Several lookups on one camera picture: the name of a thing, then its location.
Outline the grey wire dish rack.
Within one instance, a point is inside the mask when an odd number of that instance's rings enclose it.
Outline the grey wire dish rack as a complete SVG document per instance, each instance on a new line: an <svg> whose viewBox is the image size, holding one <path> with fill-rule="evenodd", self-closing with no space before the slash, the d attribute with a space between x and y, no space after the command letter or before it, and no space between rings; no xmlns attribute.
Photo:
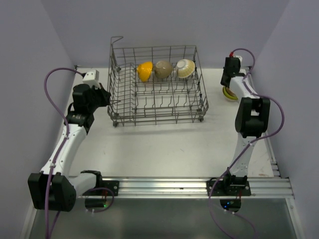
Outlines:
<svg viewBox="0 0 319 239"><path fill-rule="evenodd" d="M209 104L202 69L195 45L121 46L122 37L110 42L108 91L111 105L108 115L113 126L202 122ZM181 59L192 60L195 71L187 78L179 78L176 64ZM163 79L155 76L142 82L137 67L144 62L168 61L172 73Z"/></svg>

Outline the lime green bowl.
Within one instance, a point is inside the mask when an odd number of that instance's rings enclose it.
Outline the lime green bowl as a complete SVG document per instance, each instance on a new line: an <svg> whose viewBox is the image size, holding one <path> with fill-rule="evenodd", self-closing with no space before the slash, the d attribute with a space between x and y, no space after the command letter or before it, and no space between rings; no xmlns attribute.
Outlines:
<svg viewBox="0 0 319 239"><path fill-rule="evenodd" d="M229 88L223 87L222 93L223 93L224 97L226 98L226 100L229 100L232 102L238 101L237 96L235 94L233 94L232 91L229 90Z"/></svg>

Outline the yellow bowl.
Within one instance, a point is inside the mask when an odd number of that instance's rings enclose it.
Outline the yellow bowl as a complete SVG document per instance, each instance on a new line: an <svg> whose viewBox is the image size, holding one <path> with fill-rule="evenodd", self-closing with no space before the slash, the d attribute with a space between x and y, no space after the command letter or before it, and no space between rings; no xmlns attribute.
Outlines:
<svg viewBox="0 0 319 239"><path fill-rule="evenodd" d="M146 82L150 78L152 71L153 63L150 61L139 64L137 67L138 77L142 82Z"/></svg>

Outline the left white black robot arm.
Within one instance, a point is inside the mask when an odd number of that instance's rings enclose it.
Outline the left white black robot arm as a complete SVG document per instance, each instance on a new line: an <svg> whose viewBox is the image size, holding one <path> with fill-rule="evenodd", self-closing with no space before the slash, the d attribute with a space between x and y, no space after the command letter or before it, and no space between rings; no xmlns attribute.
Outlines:
<svg viewBox="0 0 319 239"><path fill-rule="evenodd" d="M111 94L103 86L95 88L79 84L73 88L73 102L69 105L57 147L40 172L30 174L28 187L33 205L38 210L69 212L76 198L90 192L96 196L104 189L101 172L81 171L71 179L70 168L75 155L87 136L97 108L110 104Z"/></svg>

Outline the beige bowl with sunflower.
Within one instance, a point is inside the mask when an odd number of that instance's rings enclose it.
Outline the beige bowl with sunflower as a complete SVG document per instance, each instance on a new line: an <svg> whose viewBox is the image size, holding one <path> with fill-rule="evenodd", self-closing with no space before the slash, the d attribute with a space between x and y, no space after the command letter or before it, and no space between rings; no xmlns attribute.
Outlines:
<svg viewBox="0 0 319 239"><path fill-rule="evenodd" d="M230 99L237 99L237 96L228 87L225 87L225 96Z"/></svg>

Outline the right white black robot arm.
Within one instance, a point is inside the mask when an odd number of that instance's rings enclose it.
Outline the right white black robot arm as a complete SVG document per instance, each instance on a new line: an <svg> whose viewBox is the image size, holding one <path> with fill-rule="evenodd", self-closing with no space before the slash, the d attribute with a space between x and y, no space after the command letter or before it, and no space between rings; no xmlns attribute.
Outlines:
<svg viewBox="0 0 319 239"><path fill-rule="evenodd" d="M219 196L251 195L247 181L249 162L256 140L268 128L270 100L257 96L240 68L241 57L230 53L225 59L220 84L225 97L239 102L235 118L238 139L233 160L216 185Z"/></svg>

